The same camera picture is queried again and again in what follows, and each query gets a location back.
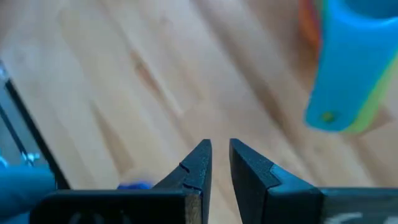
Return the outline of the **green measuring cup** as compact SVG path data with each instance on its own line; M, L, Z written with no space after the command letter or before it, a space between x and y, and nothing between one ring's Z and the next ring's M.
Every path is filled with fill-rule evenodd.
M398 53L376 82L356 119L343 130L344 133L361 133L373 123L386 90L396 74L398 74Z

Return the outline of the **black aluminium table frame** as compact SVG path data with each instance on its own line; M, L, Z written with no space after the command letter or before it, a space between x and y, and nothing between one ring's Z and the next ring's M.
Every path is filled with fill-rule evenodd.
M0 60L0 120L14 142L23 165L47 166L53 172L59 189L71 188L2 60Z

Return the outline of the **teal measuring cup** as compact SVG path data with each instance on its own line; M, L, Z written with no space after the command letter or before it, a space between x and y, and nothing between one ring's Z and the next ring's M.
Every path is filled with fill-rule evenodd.
M398 53L398 0L322 0L308 126L340 132L357 117Z

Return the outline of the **orange measuring cup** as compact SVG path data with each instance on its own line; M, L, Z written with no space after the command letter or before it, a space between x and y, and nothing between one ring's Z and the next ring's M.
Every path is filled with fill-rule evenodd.
M322 0L298 0L300 31L316 54L318 54L322 44L321 4Z

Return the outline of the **blue blurry object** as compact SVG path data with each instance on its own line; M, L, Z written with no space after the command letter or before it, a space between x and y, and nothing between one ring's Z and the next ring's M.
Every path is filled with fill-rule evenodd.
M0 224L29 224L30 211L56 189L48 168L0 168Z

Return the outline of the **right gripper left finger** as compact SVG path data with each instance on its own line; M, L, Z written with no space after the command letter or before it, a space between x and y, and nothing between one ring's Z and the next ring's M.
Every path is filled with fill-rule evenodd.
M29 224L207 224L211 154L202 140L151 189L58 190L35 206Z

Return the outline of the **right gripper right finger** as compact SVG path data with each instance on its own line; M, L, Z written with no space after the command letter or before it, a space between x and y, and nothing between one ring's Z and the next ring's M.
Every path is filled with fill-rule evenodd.
M243 224L398 224L398 188L317 187L238 139L229 161Z

